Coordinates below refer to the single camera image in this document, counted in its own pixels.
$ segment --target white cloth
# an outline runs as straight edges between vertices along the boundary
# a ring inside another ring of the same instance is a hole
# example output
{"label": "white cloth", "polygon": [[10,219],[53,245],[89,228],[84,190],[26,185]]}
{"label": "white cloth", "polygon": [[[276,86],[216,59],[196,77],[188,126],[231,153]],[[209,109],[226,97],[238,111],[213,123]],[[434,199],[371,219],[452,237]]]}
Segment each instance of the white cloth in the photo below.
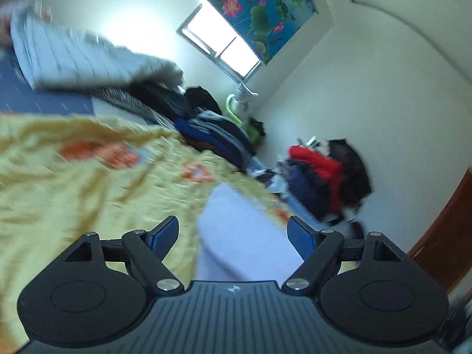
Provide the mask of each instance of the white cloth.
{"label": "white cloth", "polygon": [[213,190],[197,227],[196,280],[275,280],[281,286],[303,263],[286,232],[224,183]]}
{"label": "white cloth", "polygon": [[13,12],[10,31],[20,68],[35,90],[122,87],[149,79],[173,89],[183,82],[174,62],[46,23],[32,5]]}

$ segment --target window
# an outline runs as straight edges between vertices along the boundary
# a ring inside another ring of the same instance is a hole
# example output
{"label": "window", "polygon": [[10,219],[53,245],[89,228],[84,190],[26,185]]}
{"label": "window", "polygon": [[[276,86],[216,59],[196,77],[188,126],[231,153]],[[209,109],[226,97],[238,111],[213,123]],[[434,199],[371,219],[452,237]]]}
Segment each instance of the window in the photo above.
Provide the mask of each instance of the window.
{"label": "window", "polygon": [[256,53],[209,2],[200,5],[178,32],[238,82],[260,65]]}

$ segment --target wooden door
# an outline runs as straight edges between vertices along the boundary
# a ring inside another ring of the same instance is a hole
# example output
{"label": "wooden door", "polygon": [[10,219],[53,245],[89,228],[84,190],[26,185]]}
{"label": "wooden door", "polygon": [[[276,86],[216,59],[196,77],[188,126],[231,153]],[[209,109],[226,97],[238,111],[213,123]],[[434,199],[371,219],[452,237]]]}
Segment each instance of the wooden door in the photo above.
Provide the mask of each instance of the wooden door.
{"label": "wooden door", "polygon": [[472,171],[408,256],[448,293],[472,267]]}

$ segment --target pillow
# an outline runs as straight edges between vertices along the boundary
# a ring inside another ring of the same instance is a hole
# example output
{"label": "pillow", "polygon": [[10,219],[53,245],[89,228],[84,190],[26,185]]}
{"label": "pillow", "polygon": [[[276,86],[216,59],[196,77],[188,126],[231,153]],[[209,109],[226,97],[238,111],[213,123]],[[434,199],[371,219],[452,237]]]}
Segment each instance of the pillow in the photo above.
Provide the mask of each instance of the pillow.
{"label": "pillow", "polygon": [[0,5],[0,47],[11,47],[10,22],[16,9],[24,9],[32,0],[15,0]]}

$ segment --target ribbed gray panel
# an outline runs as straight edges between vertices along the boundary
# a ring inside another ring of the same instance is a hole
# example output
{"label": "ribbed gray panel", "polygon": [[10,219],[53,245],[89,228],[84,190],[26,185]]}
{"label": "ribbed gray panel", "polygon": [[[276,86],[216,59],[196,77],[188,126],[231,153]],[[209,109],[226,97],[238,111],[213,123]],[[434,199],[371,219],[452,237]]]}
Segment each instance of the ribbed gray panel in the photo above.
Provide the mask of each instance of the ribbed gray panel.
{"label": "ribbed gray panel", "polygon": [[[237,292],[229,289],[233,285]],[[275,282],[195,282],[159,299],[135,330],[94,348],[33,342],[22,354],[446,354],[433,341],[410,348],[360,343],[328,325],[309,298],[283,294]]]}

